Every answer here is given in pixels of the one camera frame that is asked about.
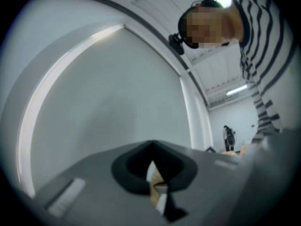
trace white wall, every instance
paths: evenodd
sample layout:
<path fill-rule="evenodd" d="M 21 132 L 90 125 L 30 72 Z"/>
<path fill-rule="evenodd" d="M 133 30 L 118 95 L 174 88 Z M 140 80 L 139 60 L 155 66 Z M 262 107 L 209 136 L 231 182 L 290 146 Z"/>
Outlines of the white wall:
<path fill-rule="evenodd" d="M 17 159 L 20 123 L 36 85 L 73 46 L 127 18 L 90 0 L 31 0 L 15 19 L 0 56 L 0 156 L 15 187 L 22 189 Z"/>
<path fill-rule="evenodd" d="M 149 139 L 190 147 L 182 88 L 154 50 L 122 29 L 76 58 L 49 92 L 32 139 L 34 186 L 88 155 Z"/>
<path fill-rule="evenodd" d="M 213 135 L 213 148 L 218 152 L 225 151 L 223 127 L 225 125 L 235 132 L 235 151 L 252 141 L 257 131 L 258 116 L 251 97 L 209 112 Z"/>
<path fill-rule="evenodd" d="M 193 149 L 206 150 L 212 145 L 211 126 L 208 111 L 195 84 L 188 74 L 181 76 Z"/>
<path fill-rule="evenodd" d="M 45 47 L 85 25 L 108 23 L 124 17 L 117 10 L 90 0 L 28 2 L 14 21 L 1 48 L 0 118 L 15 81 Z"/>

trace sleeve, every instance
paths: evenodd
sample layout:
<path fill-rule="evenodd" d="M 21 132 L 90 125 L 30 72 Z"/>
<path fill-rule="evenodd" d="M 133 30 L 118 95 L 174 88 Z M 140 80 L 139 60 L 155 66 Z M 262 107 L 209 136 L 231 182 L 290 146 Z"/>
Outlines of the sleeve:
<path fill-rule="evenodd" d="M 274 127 L 270 117 L 268 116 L 266 106 L 262 101 L 260 92 L 250 73 L 250 66 L 247 63 L 241 63 L 241 71 L 242 77 L 245 79 L 251 97 L 254 101 L 254 106 L 258 115 L 257 132 L 252 139 L 252 143 L 256 143 L 261 141 L 265 136 L 277 134 L 279 130 Z"/>

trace white ceiling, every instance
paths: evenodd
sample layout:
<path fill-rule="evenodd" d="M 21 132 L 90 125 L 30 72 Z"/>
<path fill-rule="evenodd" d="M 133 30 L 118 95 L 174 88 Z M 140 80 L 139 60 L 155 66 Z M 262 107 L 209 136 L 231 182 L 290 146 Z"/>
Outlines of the white ceiling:
<path fill-rule="evenodd" d="M 123 0 L 134 5 L 142 13 L 156 21 L 166 34 L 176 33 L 180 16 L 195 0 Z M 190 49 L 184 45 L 183 60 L 189 67 L 203 90 L 208 108 L 227 104 L 231 99 L 245 97 L 246 91 L 232 97 L 226 92 L 244 84 L 239 70 L 239 46 L 232 43 L 228 47 L 214 49 Z"/>

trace light strip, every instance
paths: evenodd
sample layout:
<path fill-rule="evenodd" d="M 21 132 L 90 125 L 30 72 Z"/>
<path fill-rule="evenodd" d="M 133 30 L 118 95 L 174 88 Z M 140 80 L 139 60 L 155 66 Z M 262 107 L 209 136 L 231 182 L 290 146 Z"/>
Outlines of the light strip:
<path fill-rule="evenodd" d="M 230 90 L 229 92 L 227 92 L 227 96 L 230 96 L 230 95 L 233 95 L 235 93 L 238 93 L 238 92 L 240 92 L 240 91 L 242 91 L 242 90 L 244 90 L 246 88 L 247 88 L 247 85 L 243 85 L 243 86 L 238 87 L 236 89 Z"/>
<path fill-rule="evenodd" d="M 93 34 L 92 36 L 88 37 L 87 39 L 74 46 L 53 64 L 53 66 L 47 71 L 47 73 L 33 92 L 23 116 L 16 151 L 18 178 L 24 191 L 30 197 L 35 196 L 31 170 L 32 135 L 35 122 L 39 115 L 39 111 L 42 107 L 43 101 L 45 100 L 48 92 L 54 85 L 57 78 L 71 64 L 71 62 L 74 59 L 76 59 L 82 52 L 84 52 L 87 48 L 89 48 L 96 42 L 100 41 L 104 37 L 107 37 L 108 35 L 118 31 L 123 27 L 123 24 L 119 24 L 101 30 L 100 32 Z"/>

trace black headset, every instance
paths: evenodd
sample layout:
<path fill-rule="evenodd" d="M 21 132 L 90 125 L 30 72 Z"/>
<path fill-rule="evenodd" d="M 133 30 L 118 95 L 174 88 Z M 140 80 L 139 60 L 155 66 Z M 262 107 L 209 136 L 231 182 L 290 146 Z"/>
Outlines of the black headset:
<path fill-rule="evenodd" d="M 171 34 L 168 36 L 168 43 L 169 45 L 179 54 L 184 54 L 184 48 L 182 43 L 184 42 L 188 47 L 190 48 L 198 48 L 198 43 L 191 43 L 187 41 L 187 35 L 183 33 L 181 30 L 181 22 L 186 18 L 187 14 L 194 10 L 196 6 L 192 6 L 189 9 L 186 10 L 185 13 L 180 17 L 178 22 L 178 33 Z"/>
<path fill-rule="evenodd" d="M 192 10 L 195 10 L 199 6 L 203 7 L 213 7 L 213 8 L 222 8 L 222 5 L 214 0 L 197 0 L 194 1 L 190 8 L 183 13 L 178 22 L 178 33 L 171 34 L 168 36 L 169 45 L 179 54 L 184 54 L 184 48 L 182 43 L 184 42 L 190 48 L 198 48 L 198 43 L 191 43 L 187 41 L 187 34 L 181 29 L 181 23 L 186 19 L 187 14 Z"/>

